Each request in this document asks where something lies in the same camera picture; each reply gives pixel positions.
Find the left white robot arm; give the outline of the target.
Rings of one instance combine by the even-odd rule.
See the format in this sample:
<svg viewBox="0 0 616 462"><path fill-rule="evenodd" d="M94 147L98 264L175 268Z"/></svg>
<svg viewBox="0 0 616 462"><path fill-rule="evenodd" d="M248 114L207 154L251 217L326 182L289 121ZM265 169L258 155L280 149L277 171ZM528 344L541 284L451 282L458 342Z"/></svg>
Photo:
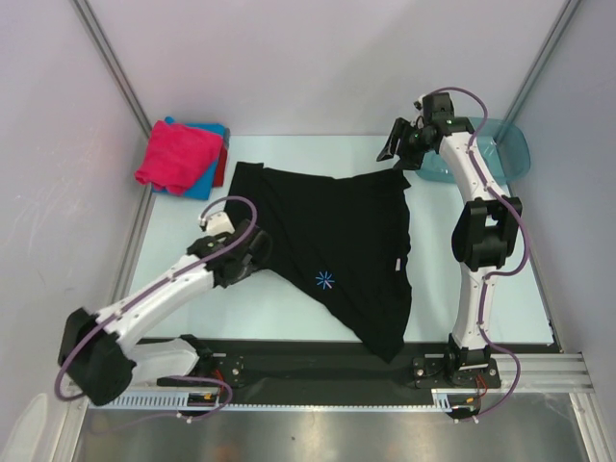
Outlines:
<svg viewBox="0 0 616 462"><path fill-rule="evenodd" d="M64 325L58 364L91 403L102 406L127 388L159 378L183 376L206 382L213 362L191 335L144 345L141 339L192 299L227 288L264 267L272 238L242 225L234 233L205 235L164 274L140 291L90 313L72 312Z"/></svg>

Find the black t shirt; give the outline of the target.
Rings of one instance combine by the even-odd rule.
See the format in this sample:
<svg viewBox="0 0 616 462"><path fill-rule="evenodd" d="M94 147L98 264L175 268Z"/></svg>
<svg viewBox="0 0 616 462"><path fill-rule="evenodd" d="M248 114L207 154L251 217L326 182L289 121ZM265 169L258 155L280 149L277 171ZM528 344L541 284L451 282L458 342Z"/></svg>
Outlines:
<svg viewBox="0 0 616 462"><path fill-rule="evenodd" d="M258 226L271 236L268 270L391 362L412 304L409 187L393 169L335 179L240 162L229 192L255 205Z"/></svg>

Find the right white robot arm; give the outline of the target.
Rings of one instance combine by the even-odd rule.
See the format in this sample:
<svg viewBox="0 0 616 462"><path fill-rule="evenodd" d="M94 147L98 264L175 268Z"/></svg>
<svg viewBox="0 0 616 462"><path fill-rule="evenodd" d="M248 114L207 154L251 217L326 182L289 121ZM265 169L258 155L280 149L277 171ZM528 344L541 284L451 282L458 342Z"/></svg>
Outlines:
<svg viewBox="0 0 616 462"><path fill-rule="evenodd" d="M421 96L415 103L418 119L397 118L376 159L395 159L396 169L418 170L425 154L433 151L446 162L464 201L451 236L461 289L444 374L451 384L466 386L489 366L495 351L489 318L496 284L499 278L523 269L522 265L511 271L503 267L516 242L525 242L527 236L521 200L507 195L490 172L476 142L482 127L456 115L453 91L445 87Z"/></svg>

